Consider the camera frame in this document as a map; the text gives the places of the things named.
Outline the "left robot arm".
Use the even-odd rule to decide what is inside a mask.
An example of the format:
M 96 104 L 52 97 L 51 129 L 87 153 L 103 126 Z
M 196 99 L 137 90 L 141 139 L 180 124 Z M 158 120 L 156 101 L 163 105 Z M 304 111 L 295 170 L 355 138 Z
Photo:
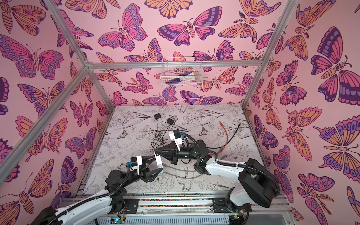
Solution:
M 106 178 L 106 187 L 96 194 L 72 205 L 43 209 L 32 225 L 85 225 L 110 212 L 120 212 L 124 204 L 125 189 L 140 180 L 152 182 L 163 172 L 161 157 L 133 157 L 126 164 L 127 172 L 113 170 Z

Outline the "black adapter cable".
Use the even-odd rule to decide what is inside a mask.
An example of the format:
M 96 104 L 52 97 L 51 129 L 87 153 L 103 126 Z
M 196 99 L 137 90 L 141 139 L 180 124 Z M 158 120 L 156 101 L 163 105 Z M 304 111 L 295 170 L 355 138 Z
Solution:
M 156 119 L 156 121 L 157 121 L 157 126 L 154 131 L 153 141 L 151 142 L 151 147 L 153 149 L 163 147 L 166 145 L 166 143 L 164 142 L 164 139 L 163 139 L 163 132 L 159 129 L 158 119 Z

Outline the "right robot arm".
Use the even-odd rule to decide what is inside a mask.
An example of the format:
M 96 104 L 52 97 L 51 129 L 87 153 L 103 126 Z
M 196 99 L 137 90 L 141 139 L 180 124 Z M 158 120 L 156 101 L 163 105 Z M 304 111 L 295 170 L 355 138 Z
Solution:
M 216 152 L 209 150 L 202 141 L 188 147 L 177 146 L 175 142 L 155 149 L 155 154 L 176 165 L 180 159 L 194 160 L 194 169 L 199 174 L 222 176 L 240 183 L 232 187 L 226 197 L 218 203 L 229 212 L 240 212 L 250 203 L 270 208 L 272 201 L 280 194 L 278 179 L 257 160 L 230 162 L 218 158 Z

